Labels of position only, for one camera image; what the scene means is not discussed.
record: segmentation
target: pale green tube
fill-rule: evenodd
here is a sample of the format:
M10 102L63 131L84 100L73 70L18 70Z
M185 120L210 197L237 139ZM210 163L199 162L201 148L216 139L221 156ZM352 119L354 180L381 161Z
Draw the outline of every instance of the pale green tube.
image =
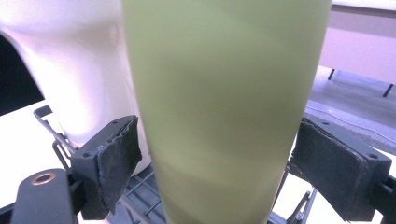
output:
M124 1L168 223L265 223L331 1Z

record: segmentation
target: machine part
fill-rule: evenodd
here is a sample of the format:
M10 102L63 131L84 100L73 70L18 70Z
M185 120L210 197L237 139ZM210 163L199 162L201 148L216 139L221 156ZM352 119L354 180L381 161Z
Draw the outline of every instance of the machine part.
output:
M396 223L396 179L393 176L376 186L371 203L384 215L382 224Z
M329 77L327 78L328 80L332 80L332 75L334 74L335 69L332 69L332 71L330 72Z
M69 188L72 197L72 203L74 208L74 214L78 214L84 204L87 202L87 197L85 194L84 184L81 180L77 181L74 179L73 175L70 172L67 172L68 180L69 180Z
M77 223L66 172L51 169L24 179L18 189L11 223Z
M14 210L15 203L0 208L0 223L11 223L12 211Z
M67 164L67 162L64 159L64 157L66 157L69 160L70 160L70 157L68 157L66 151L64 150L64 147L63 147L62 143L60 143L58 140L55 139L55 141L52 143L52 149L55 152L56 156L58 157L58 160L61 162L61 164L64 167L64 169L67 172L69 172L70 171L70 167Z
M33 114L35 115L35 118L38 120L38 122L40 122L41 125L43 125L54 137L55 139L62 143L62 145L66 146L67 149L69 150L70 153L75 153L76 149L73 148L64 138L64 136L62 136L61 134L56 133L51 127L50 124L46 121L43 120L42 118L51 114L52 110L50 109L49 105L45 105L43 107L40 107L38 109L36 109Z
M394 84L390 84L389 87L387 88L387 90L384 92L384 94L382 95L383 97L387 97L390 90L393 88Z
M116 213L109 214L107 220L112 223L166 223L152 165L131 177Z
M320 119L303 119L290 160L343 220L371 221L391 159Z
M71 157L76 180L84 183L87 203L84 219L104 219L142 160L137 139L137 116L115 119Z
M311 212L312 204L314 203L316 195L316 189L313 189L312 193L308 190L288 219L281 217L275 212L271 212L268 217L267 224L305 224L309 213Z

